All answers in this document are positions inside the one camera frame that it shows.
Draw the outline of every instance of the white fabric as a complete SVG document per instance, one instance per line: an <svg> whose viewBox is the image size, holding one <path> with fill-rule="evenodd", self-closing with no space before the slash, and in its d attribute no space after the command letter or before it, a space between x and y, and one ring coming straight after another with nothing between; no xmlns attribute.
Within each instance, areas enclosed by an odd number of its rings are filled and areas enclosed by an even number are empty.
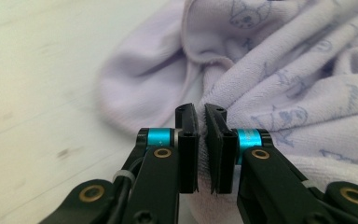
<svg viewBox="0 0 358 224"><path fill-rule="evenodd" d="M203 76L199 223L241 223L231 195L211 195L204 104L227 109L230 128L264 128L287 158L324 190L358 184L358 1L171 1L104 66L106 119L130 133L173 114Z"/></svg>

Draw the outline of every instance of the tabletop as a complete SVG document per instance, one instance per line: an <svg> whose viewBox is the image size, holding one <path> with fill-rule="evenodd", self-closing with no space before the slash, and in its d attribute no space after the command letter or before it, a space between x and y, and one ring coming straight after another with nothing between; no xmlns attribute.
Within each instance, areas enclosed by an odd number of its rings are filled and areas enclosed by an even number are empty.
<svg viewBox="0 0 358 224"><path fill-rule="evenodd" d="M166 2L0 0L0 223L37 223L121 168L135 136L101 120L98 71ZM195 223L182 197L179 222Z"/></svg>

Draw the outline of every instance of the brass screw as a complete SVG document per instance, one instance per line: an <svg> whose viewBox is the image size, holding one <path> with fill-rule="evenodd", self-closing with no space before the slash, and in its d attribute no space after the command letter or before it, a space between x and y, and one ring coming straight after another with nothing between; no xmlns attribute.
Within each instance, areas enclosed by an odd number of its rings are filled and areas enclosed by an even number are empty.
<svg viewBox="0 0 358 224"><path fill-rule="evenodd" d="M252 155L260 160L266 160L269 158L269 153L262 149L255 149L252 151Z"/></svg>
<svg viewBox="0 0 358 224"><path fill-rule="evenodd" d="M100 199L104 194L104 188L101 185L91 185L81 190L79 199L83 203L92 203Z"/></svg>
<svg viewBox="0 0 358 224"><path fill-rule="evenodd" d="M358 189L344 187L339 192L346 200L358 204Z"/></svg>
<svg viewBox="0 0 358 224"><path fill-rule="evenodd" d="M155 157L161 158L161 159L170 157L171 154L172 154L172 152L167 148L159 148L156 151L154 151Z"/></svg>

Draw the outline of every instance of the lavender cloth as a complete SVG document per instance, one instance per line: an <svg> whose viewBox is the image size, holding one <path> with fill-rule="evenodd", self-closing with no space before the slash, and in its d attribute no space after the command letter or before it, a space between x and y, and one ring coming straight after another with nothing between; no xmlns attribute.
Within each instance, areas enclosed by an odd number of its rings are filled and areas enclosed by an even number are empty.
<svg viewBox="0 0 358 224"><path fill-rule="evenodd" d="M172 116L203 76L199 223L241 223L231 195L211 195L205 103L227 109L230 128L264 128L318 188L358 184L358 1L171 1L103 67L100 105L129 133Z"/></svg>

